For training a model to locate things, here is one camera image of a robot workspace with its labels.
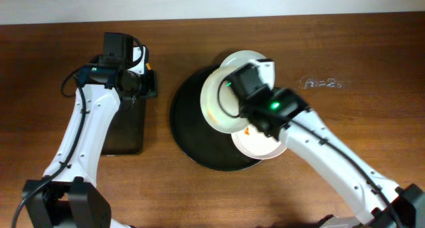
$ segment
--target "white wall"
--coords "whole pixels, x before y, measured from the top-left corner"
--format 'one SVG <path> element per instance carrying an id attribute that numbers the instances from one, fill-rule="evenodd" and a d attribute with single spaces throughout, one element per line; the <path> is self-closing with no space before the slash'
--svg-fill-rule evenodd
<path id="1" fill-rule="evenodd" d="M 0 24 L 425 10 L 425 0 L 0 0 Z"/>

